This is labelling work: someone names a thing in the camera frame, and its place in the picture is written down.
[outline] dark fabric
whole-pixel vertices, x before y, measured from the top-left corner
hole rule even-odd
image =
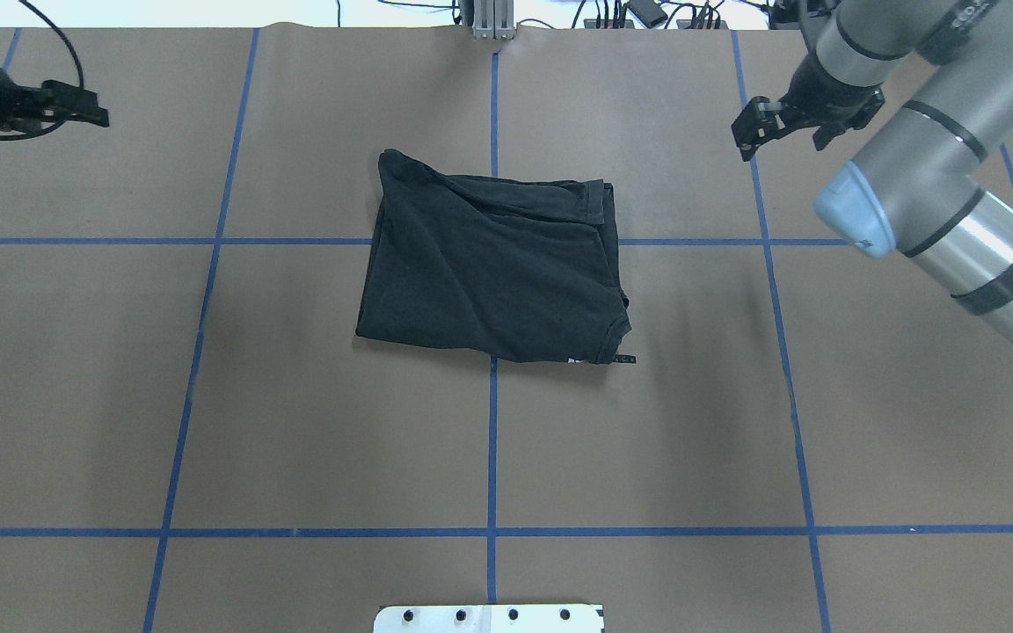
[[[611,364],[630,331],[612,187],[446,176],[396,150],[359,336],[482,349],[516,364]]]

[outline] folded garment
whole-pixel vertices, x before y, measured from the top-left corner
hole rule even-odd
[[[359,336],[481,349],[516,364],[632,362],[612,185],[446,176],[396,150]]]

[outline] white metal plate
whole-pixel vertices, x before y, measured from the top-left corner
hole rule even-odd
[[[604,633],[602,605],[438,605],[385,608],[374,633]]]

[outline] light blue joint cap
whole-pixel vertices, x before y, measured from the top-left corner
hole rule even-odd
[[[815,213],[842,239],[869,256],[884,256],[897,248],[889,218],[853,161],[848,161],[816,197]]]

